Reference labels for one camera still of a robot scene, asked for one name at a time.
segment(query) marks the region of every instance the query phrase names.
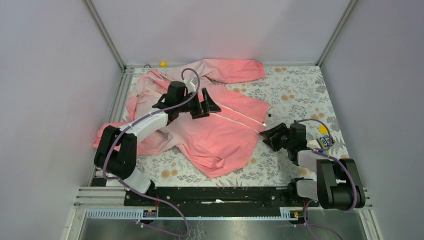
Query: pink jacket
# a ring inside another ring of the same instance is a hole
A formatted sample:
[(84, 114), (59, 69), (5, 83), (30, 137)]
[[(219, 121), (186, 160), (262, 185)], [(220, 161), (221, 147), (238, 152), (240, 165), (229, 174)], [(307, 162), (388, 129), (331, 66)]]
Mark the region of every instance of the pink jacket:
[[(166, 72), (151, 70), (140, 77), (131, 91), (126, 108), (129, 118), (144, 116), (152, 105), (167, 92), (171, 81), (181, 81), (181, 71), (192, 68), (200, 75), (200, 88), (206, 88), (222, 112), (209, 117), (192, 119), (180, 113), (171, 124), (149, 135), (137, 146), (138, 155), (158, 155), (173, 146), (209, 178), (219, 177), (242, 168), (249, 160), (259, 139), (258, 132), (265, 130), (264, 123), (269, 104), (259, 99), (230, 91), (220, 84), (243, 83), (265, 77), (264, 67), (253, 60), (204, 59)], [(192, 72), (185, 79), (194, 78)], [(127, 122), (107, 123), (97, 133), (97, 147), (106, 126), (115, 127)]]

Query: cable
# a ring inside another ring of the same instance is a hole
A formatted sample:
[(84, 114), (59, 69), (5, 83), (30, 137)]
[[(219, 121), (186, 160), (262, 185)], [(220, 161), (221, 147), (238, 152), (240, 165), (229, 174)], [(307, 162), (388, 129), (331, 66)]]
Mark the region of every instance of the cable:
[(184, 104), (186, 104), (186, 103), (188, 103), (189, 101), (191, 101), (194, 97), (195, 97), (195, 95), (199, 92), (199, 89), (200, 89), (200, 76), (199, 76), (199, 74), (194, 70), (194, 69), (192, 69), (192, 68), (185, 68), (185, 69), (183, 69), (182, 70), (182, 72), (181, 72), (181, 79), (182, 80), (184, 80), (184, 72), (185, 71), (192, 71), (195, 75), (196, 75), (196, 78), (197, 78), (197, 86), (196, 86), (196, 90), (195, 90), (195, 92), (187, 99), (187, 100), (185, 100), (185, 101), (183, 101), (183, 102), (181, 102), (181, 103), (179, 103), (179, 104), (177, 104), (177, 105), (174, 105), (174, 106), (170, 106), (170, 107), (166, 107), (166, 108), (164, 108), (164, 109), (159, 109), (159, 110), (157, 110), (157, 111), (154, 111), (154, 112), (152, 112), (152, 113), (148, 113), (148, 114), (146, 114), (146, 115), (144, 115), (144, 116), (142, 116), (142, 117), (140, 117), (139, 119), (137, 119), (136, 121), (134, 121), (130, 126), (127, 126), (126, 128), (124, 128), (119, 134), (118, 134), (118, 136), (115, 138), (115, 141), (113, 141), (113, 143), (112, 143), (112, 146), (110, 147), (110, 149), (109, 149), (109, 152), (107, 152), (107, 155), (106, 155), (106, 158), (105, 158), (105, 160), (104, 160), (104, 164), (103, 164), (103, 178), (105, 178), (106, 180), (112, 180), (112, 179), (118, 179), (118, 181), (119, 181), (119, 183), (121, 183), (122, 185), (124, 185), (125, 187), (127, 187), (127, 188), (129, 188), (131, 191), (133, 191), (134, 193), (136, 193), (136, 194), (138, 194), (138, 195), (140, 195), (141, 197), (144, 197), (144, 198), (147, 198), (147, 199), (150, 199), (150, 200), (154, 200), (154, 201), (158, 201), (158, 202), (161, 202), (161, 203), (164, 203), (164, 204), (167, 204), (167, 205), (169, 205), (169, 206), (171, 206), (173, 209), (175, 209), (177, 212), (178, 212), (178, 214), (180, 214), (181, 215), (181, 217), (182, 217), (182, 219), (184, 220), (184, 222), (185, 222), (185, 226), (187, 227), (187, 232), (185, 233), (185, 234), (178, 234), (178, 233), (173, 233), (173, 232), (170, 232), (170, 231), (167, 231), (167, 230), (165, 230), (165, 229), (162, 229), (162, 228), (158, 228), (158, 227), (155, 227), (155, 226), (150, 226), (150, 225), (145, 225), (146, 227), (148, 227), (148, 228), (151, 228), (151, 229), (155, 229), (155, 230), (159, 230), (159, 231), (161, 231), (161, 232), (164, 232), (164, 233), (167, 233), (167, 234), (170, 234), (170, 235), (173, 235), (173, 236), (176, 236), (176, 237), (187, 237), (188, 235), (189, 235), (189, 233), (190, 233), (190, 227), (189, 227), (189, 223), (187, 222), (187, 219), (186, 219), (186, 217), (184, 216), (184, 214), (175, 206), (175, 205), (173, 205), (172, 203), (170, 203), (170, 202), (168, 202), (168, 201), (165, 201), (165, 200), (162, 200), (162, 199), (159, 199), (159, 198), (156, 198), (156, 197), (152, 197), (152, 196), (148, 196), (148, 195), (146, 195), (146, 194), (143, 194), (143, 193), (141, 193), (141, 192), (139, 192), (139, 191), (137, 191), (137, 190), (135, 190), (135, 189), (133, 189), (133, 188), (131, 188), (130, 186), (128, 186), (124, 181), (122, 181), (121, 179), (119, 179), (119, 177), (109, 177), (109, 176), (107, 176), (106, 175), (106, 167), (108, 166), (108, 162), (109, 162), (109, 160), (110, 160), (110, 158), (111, 158), (111, 155), (112, 155), (112, 153), (113, 153), (113, 151), (114, 151), (114, 148), (115, 148), (115, 146), (118, 144), (118, 142), (119, 142), (119, 140), (122, 138), (122, 136), (124, 135), (124, 133), (126, 132), (126, 131), (128, 131), (128, 130), (130, 130), (131, 129), (131, 127), (134, 127), (135, 125), (137, 125), (138, 123), (140, 123), (141, 121), (143, 121), (143, 120), (145, 120), (145, 119), (147, 119), (147, 118), (149, 118), (149, 117), (151, 117), (151, 116), (153, 116), (153, 115), (155, 115), (155, 114), (159, 114), (159, 113), (162, 113), (162, 112), (165, 112), (165, 111), (168, 111), (168, 110), (171, 110), (171, 109), (175, 109), (175, 108), (178, 108), (178, 107), (181, 107), (181, 106), (183, 106)]
[(187, 237), (190, 234), (190, 226), (189, 226), (189, 222), (187, 221), (186, 216), (184, 216), (184, 214), (181, 212), (181, 210), (179, 210), (174, 204), (170, 203), (169, 201), (165, 201), (165, 200), (162, 200), (162, 199), (159, 199), (159, 198), (156, 198), (156, 197), (152, 197), (152, 196), (143, 194), (143, 193), (135, 190), (134, 188), (131, 188), (129, 185), (127, 185), (121, 179), (119, 180), (119, 183), (122, 184), (122, 185), (124, 185), (124, 187), (129, 188), (135, 194), (140, 195), (143, 198), (147, 198), (147, 199), (150, 199), (150, 200), (153, 200), (153, 201), (158, 201), (158, 202), (164, 203), (166, 205), (169, 205), (171, 208), (175, 209), (175, 211), (177, 211), (178, 214), (181, 215), (182, 219), (184, 220), (185, 227), (187, 228), (187, 231), (184, 234), (179, 234), (179, 233), (174, 233), (174, 232), (165, 230), (165, 229), (160, 228), (160, 227), (155, 227), (155, 226), (151, 226), (151, 225), (144, 224), (144, 223), (141, 224), (142, 227), (146, 226), (148, 228), (155, 229), (155, 230), (164, 232), (166, 234), (169, 234), (169, 235), (172, 235), (172, 236), (175, 236), (175, 237), (181, 237), (181, 238), (185, 238), (185, 237)]
[(309, 204), (311, 204), (312, 202), (313, 202), (313, 200), (309, 200), (307, 202), (307, 204), (305, 206), (305, 209), (304, 209), (304, 212), (303, 212), (303, 219), (304, 219), (304, 222), (305, 222), (304, 225), (307, 227), (307, 229), (309, 230), (310, 234), (312, 234), (312, 236), (316, 240), (319, 240), (318, 237), (315, 235), (314, 232), (312, 232), (312, 229), (311, 229), (311, 227), (317, 227), (317, 228), (322, 228), (322, 229), (328, 230), (328, 231), (334, 233), (335, 235), (337, 235), (337, 237), (339, 239), (343, 240), (343, 237), (338, 232), (336, 232), (335, 230), (329, 228), (328, 226), (324, 226), (324, 225), (320, 225), (320, 224), (314, 224), (314, 223), (308, 223), (308, 219), (307, 219), (308, 207), (309, 207)]
[(323, 125), (324, 126), (324, 128), (327, 130), (327, 133), (328, 133), (328, 138), (330, 139), (330, 144), (328, 145), (328, 146), (326, 146), (325, 148), (315, 148), (317, 151), (327, 151), (327, 150), (329, 150), (330, 149), (330, 147), (332, 146), (332, 142), (333, 142), (333, 139), (332, 139), (332, 137), (331, 137), (331, 134), (330, 134), (330, 130), (329, 130), (329, 128), (327, 127), (327, 125), (325, 125), (322, 121), (320, 121), (320, 120), (318, 120), (318, 119), (313, 119), (313, 118), (305, 118), (305, 119), (302, 119), (302, 120), (294, 120), (294, 123), (296, 124), (296, 123), (301, 123), (301, 122), (307, 122), (307, 121), (315, 121), (315, 122), (318, 122), (318, 123), (320, 123), (321, 125)]
[(154, 205), (154, 209), (156, 210), (156, 212), (158, 212), (158, 206), (159, 206), (159, 202), (156, 201), (155, 205)]

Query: gray floor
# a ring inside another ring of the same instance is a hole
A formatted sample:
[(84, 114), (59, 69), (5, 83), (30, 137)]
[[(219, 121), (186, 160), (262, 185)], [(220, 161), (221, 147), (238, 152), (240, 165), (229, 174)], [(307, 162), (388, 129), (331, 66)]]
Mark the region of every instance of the gray floor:
[[(344, 240), (362, 240), (366, 235), (360, 217), (356, 212), (339, 210), (310, 210), (310, 223), (321, 224), (337, 231)], [(168, 231), (182, 233), (182, 220), (156, 220), (152, 225)], [(209, 220), (189, 221), (191, 231), (187, 240), (312, 240), (306, 227), (290, 227), (287, 221), (260, 220)], [(320, 240), (338, 240), (327, 230), (313, 227)], [(173, 240), (171, 235), (149, 228), (140, 228), (134, 220), (87, 219), (82, 240)]]

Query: gray leaf print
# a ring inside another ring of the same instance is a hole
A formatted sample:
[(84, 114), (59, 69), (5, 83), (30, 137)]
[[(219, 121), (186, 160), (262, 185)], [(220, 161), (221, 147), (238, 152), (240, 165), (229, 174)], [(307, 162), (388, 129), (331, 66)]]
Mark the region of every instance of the gray leaf print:
[(176, 147), (176, 146), (173, 146), (173, 147), (171, 147), (170, 149), (169, 149), (169, 151), (171, 151), (173, 154), (175, 154), (175, 155), (177, 155), (177, 154), (180, 154), (181, 153), (181, 151), (178, 149), (178, 147)]
[(294, 75), (304, 75), (305, 72), (302, 70), (294, 70), (294, 71), (287, 71), (289, 74), (294, 74)]
[(265, 81), (253, 81), (250, 83), (251, 86), (255, 87), (268, 87), (270, 84)]
[(327, 122), (330, 123), (329, 128), (331, 131), (335, 131), (335, 132), (340, 131), (339, 123), (337, 122), (337, 119), (335, 116), (327, 117)]
[(312, 100), (310, 98), (296, 98), (295, 101), (298, 102), (298, 103), (304, 103), (304, 104), (314, 104), (315, 103), (315, 100)]
[(322, 76), (316, 77), (315, 84), (324, 85), (323, 77)]
[(317, 86), (316, 88), (315, 88), (315, 92), (318, 92), (318, 93), (320, 93), (320, 94), (323, 94), (323, 93), (325, 93), (326, 92), (326, 86), (324, 86), (324, 85), (321, 85), (321, 86)]
[(306, 133), (306, 139), (307, 139), (308, 141), (314, 140), (314, 136), (312, 136), (312, 134), (311, 134), (310, 132), (307, 132), (307, 133)]
[(338, 154), (339, 150), (342, 150), (346, 147), (345, 143), (343, 142), (342, 139), (335, 137), (334, 138), (335, 143), (334, 145), (331, 147), (331, 153), (332, 154)]
[(233, 171), (233, 173), (234, 173), (235, 175), (239, 175), (239, 174), (241, 174), (241, 173), (243, 173), (243, 172), (244, 172), (243, 168), (240, 168), (240, 169), (237, 169), (237, 170)]
[(333, 108), (333, 106), (328, 106), (328, 107), (327, 107), (327, 109), (328, 109), (328, 111), (329, 111), (330, 113), (334, 113), (334, 108)]
[(227, 184), (225, 182), (222, 182), (221, 180), (218, 180), (218, 182), (216, 183), (216, 185), (218, 187), (226, 187), (227, 186)]

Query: jacket sleeve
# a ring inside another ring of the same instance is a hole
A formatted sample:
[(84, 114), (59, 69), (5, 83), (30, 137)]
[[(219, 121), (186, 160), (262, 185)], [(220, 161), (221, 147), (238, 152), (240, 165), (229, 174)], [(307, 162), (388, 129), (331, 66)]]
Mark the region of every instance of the jacket sleeve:
[[(204, 84), (206, 82), (210, 83), (209, 80), (226, 84), (245, 83), (265, 77), (262, 63), (247, 59), (203, 59), (184, 66), (175, 67), (163, 74), (167, 79), (180, 81), (181, 71), (185, 68), (195, 70)], [(186, 79), (194, 77), (195, 75), (191, 71), (184, 73), (184, 78)]]
[(265, 77), (261, 62), (246, 59), (204, 59), (204, 76), (226, 84), (245, 83)]

